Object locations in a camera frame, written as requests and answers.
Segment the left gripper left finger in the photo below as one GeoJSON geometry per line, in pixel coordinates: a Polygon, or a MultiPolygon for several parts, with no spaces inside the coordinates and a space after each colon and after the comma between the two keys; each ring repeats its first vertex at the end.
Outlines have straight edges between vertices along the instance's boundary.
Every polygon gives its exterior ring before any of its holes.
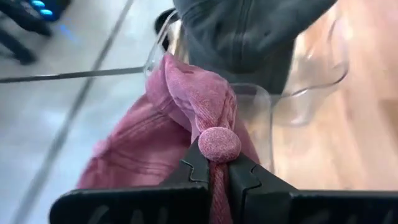
{"type": "Polygon", "coordinates": [[[72,190],[52,205],[50,224],[209,224],[210,171],[194,141],[155,186],[72,190]]]}

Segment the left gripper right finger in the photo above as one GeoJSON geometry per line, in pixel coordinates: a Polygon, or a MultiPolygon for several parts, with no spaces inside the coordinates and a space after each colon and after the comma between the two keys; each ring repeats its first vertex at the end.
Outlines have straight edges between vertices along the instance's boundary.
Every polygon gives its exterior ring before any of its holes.
{"type": "Polygon", "coordinates": [[[235,224],[398,224],[398,191],[299,190],[243,154],[228,172],[235,224]]]}

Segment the black equipment with blue lights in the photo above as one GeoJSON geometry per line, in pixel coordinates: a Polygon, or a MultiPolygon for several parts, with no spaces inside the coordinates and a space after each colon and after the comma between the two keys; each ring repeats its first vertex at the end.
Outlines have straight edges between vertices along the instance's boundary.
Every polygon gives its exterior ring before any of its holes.
{"type": "MultiPolygon", "coordinates": [[[[0,21],[9,18],[26,31],[50,37],[52,31],[47,24],[58,21],[71,3],[72,0],[0,0],[0,21]]],[[[37,60],[34,53],[1,27],[0,44],[23,65],[37,60]]]]}

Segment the maroon baseball cap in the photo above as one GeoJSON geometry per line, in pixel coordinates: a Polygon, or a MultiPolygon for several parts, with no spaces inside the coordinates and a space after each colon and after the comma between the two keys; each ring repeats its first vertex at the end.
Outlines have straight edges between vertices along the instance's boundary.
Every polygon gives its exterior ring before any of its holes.
{"type": "Polygon", "coordinates": [[[243,153],[258,161],[237,117],[236,95],[218,74],[167,54],[146,81],[145,93],[100,141],[77,183],[80,189],[157,185],[199,139],[210,160],[211,224],[232,224],[227,163],[243,153]]]}

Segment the dark grey baseball cap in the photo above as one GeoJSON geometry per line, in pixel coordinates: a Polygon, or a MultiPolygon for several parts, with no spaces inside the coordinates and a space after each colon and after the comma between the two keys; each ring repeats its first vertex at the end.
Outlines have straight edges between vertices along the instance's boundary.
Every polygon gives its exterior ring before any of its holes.
{"type": "Polygon", "coordinates": [[[336,0],[174,0],[190,64],[281,94],[297,36],[336,0]]]}

